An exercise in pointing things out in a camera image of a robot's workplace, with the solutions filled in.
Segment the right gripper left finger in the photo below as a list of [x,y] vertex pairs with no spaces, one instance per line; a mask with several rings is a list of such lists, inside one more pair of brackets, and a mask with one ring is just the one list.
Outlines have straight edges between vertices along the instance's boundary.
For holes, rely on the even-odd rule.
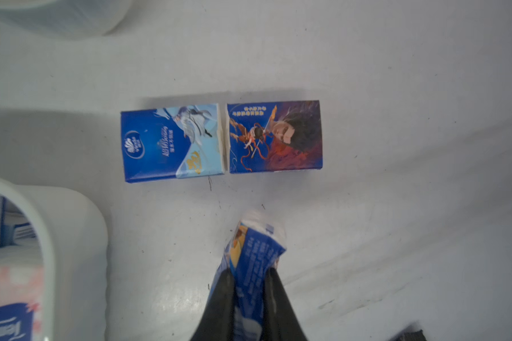
[[222,271],[191,341],[233,340],[235,288],[230,270]]

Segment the blue orange tissue pack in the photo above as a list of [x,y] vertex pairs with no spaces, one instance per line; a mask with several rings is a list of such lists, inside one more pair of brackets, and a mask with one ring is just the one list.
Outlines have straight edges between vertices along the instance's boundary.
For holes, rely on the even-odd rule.
[[277,220],[261,210],[245,211],[224,249],[211,291],[222,272],[235,279],[233,339],[261,340],[264,325],[264,281],[287,250],[286,232]]

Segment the blue white tissue pack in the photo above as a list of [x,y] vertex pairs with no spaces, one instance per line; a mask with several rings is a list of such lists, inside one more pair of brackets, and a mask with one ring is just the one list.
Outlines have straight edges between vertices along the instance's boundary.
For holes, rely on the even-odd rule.
[[225,173],[217,104],[122,112],[120,123],[128,183]]

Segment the blue red tissue pack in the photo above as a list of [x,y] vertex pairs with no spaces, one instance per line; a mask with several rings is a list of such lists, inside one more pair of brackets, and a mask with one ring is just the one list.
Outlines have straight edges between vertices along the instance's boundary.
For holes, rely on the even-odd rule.
[[231,173],[323,167],[318,100],[236,103],[226,109]]

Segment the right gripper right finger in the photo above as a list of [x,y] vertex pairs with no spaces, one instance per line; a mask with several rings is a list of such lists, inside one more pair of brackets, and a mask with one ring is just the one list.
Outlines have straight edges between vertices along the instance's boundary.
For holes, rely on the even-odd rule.
[[276,268],[271,268],[266,273],[263,303],[263,340],[308,341]]

